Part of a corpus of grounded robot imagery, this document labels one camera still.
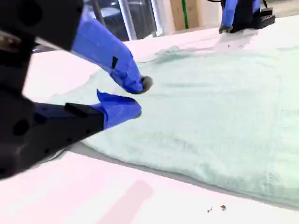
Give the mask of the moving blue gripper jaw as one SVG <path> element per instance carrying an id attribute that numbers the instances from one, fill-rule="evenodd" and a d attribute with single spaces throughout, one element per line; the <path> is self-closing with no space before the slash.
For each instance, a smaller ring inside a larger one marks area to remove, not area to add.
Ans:
<path id="1" fill-rule="evenodd" d="M 81 0 L 3 0 L 0 3 L 1 83 L 21 92 L 37 39 L 105 70 L 126 92 L 142 94 L 142 76 L 128 47 L 91 17 Z"/>
<path id="2" fill-rule="evenodd" d="M 219 33 L 228 33 L 233 28 L 233 21 L 235 15 L 235 1 L 221 0 L 222 18 Z"/>

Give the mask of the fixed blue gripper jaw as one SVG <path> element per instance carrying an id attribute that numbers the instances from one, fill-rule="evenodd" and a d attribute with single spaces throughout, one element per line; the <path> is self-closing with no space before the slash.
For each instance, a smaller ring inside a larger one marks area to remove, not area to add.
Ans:
<path id="1" fill-rule="evenodd" d="M 0 177 L 23 172 L 98 132 L 141 115 L 132 98 L 97 92 L 99 103 L 53 105 L 0 93 Z"/>

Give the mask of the fixed black gripper jaw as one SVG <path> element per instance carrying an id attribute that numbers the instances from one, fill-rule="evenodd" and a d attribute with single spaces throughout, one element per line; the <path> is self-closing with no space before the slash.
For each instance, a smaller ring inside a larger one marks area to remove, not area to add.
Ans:
<path id="1" fill-rule="evenodd" d="M 235 9 L 232 32 L 247 28 L 256 28 L 259 18 L 259 0 L 239 0 Z"/>

